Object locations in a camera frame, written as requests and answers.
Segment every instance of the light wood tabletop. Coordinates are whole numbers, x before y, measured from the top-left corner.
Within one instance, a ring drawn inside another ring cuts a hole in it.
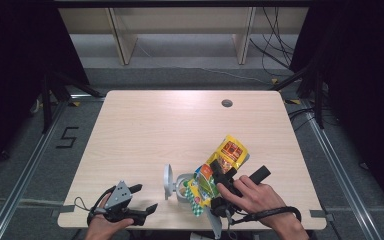
[[[225,107],[223,100],[233,105]],[[109,92],[64,205],[73,205],[75,198],[81,197],[90,208],[106,189],[124,180],[128,186],[143,185],[133,194],[129,208],[145,210],[158,203],[144,226],[131,228],[210,231],[205,214],[195,217],[189,203],[178,202],[175,193],[165,200],[164,166],[171,164],[174,180],[180,174],[193,173],[228,134],[250,154],[235,179],[265,165],[271,175],[264,183],[273,186],[287,205],[301,211],[304,227],[325,228],[324,218],[310,215],[310,210],[322,208],[284,103],[275,91]],[[87,227],[87,214],[76,207],[74,212],[61,213],[58,224]],[[226,229],[227,221],[222,221]],[[231,228],[266,227],[247,222]]]

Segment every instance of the person's left hand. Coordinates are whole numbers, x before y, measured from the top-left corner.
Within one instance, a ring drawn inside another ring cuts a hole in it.
[[[105,203],[108,201],[108,198],[111,194],[105,195],[99,204],[100,208],[104,208]],[[130,226],[133,224],[133,219],[126,218],[119,222],[109,222],[102,214],[98,214],[92,218],[92,221],[89,224],[89,229],[86,233],[85,240],[105,240],[111,239],[111,237],[118,231]]]

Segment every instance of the human hand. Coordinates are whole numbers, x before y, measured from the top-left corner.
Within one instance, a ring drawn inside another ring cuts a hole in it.
[[[108,198],[111,194],[105,195],[99,204],[100,208],[104,208],[105,203],[108,201]],[[134,223],[133,219],[126,218],[119,222],[109,222],[102,214],[98,214],[92,218],[92,221],[89,224],[89,229],[86,233],[85,240],[105,240],[111,239],[111,237],[118,232]]]
[[[262,183],[256,185],[248,176],[241,176],[233,182],[233,186],[242,193],[242,197],[231,193],[220,183],[217,184],[217,189],[224,199],[247,213],[258,213],[286,206],[270,185]],[[301,223],[292,213],[276,214],[262,218],[260,222],[275,230],[281,239],[308,239]]]

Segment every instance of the floor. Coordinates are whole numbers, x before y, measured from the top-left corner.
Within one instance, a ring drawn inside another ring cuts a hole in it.
[[[246,64],[238,65],[228,35],[141,35],[127,66],[119,64],[110,35],[72,35],[72,39],[91,86],[101,92],[149,88],[267,90],[273,81],[292,74],[271,58],[263,57],[253,45],[249,47]],[[261,35],[252,39],[260,48],[265,47]],[[295,35],[282,36],[292,48],[296,39]],[[267,51],[288,64],[281,51],[273,47]],[[311,97],[301,99],[299,104],[289,101],[299,100],[295,94],[299,83],[281,91],[290,113],[312,104]],[[71,92],[83,95],[76,89]],[[84,236],[85,230],[60,228],[57,217],[102,101],[87,97],[75,101],[80,105],[54,107],[59,115],[55,115],[57,123],[47,138],[42,135],[43,116],[39,109],[26,119],[8,146],[9,158],[0,161],[0,219],[5,219],[0,225],[0,239],[81,239]],[[314,238],[384,239],[384,195],[370,170],[359,165],[358,152],[341,129],[340,120],[330,112],[328,95],[323,116],[324,130],[315,124],[311,112],[303,111],[291,119],[329,220],[326,229],[314,231]],[[61,138],[67,127],[78,127],[71,132],[76,137],[75,144],[72,148],[58,148],[67,144]],[[153,239],[167,237],[153,234]],[[165,234],[173,237],[178,233]],[[259,239],[277,239],[271,231],[255,235]],[[129,239],[129,233],[120,232],[114,239]]]

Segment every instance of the gray carpet floor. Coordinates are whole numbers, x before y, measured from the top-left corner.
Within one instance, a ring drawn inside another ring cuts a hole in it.
[[[112,89],[226,89],[267,90],[272,86],[272,75],[262,69],[202,69],[202,68],[87,68],[91,86],[101,93]],[[287,70],[270,69],[272,73],[290,75]],[[281,91],[285,100],[297,99],[299,82]],[[72,94],[81,94],[70,88]],[[77,166],[102,106],[102,101],[81,101],[67,107],[59,119],[50,143],[17,206],[2,239],[82,239],[85,230],[63,229],[57,224],[59,207],[63,204]],[[285,104],[288,112],[302,108],[299,104]],[[370,171],[359,166],[361,161],[352,142],[335,116],[325,105],[323,111],[326,135],[334,146],[356,191],[372,215],[384,238],[384,195]],[[314,231],[315,239],[365,239],[354,212],[345,198],[323,149],[320,147],[305,114],[291,123],[301,147],[310,176],[321,204],[334,216],[324,230]],[[31,153],[41,137],[43,116],[39,111],[26,119],[8,146],[10,158],[0,161],[0,209],[11,193]],[[76,137],[72,148],[61,139],[66,127],[78,127],[69,132]],[[153,239],[184,239],[179,233],[153,233]],[[272,231],[258,233],[260,239],[277,239]],[[120,232],[114,239],[129,239]]]

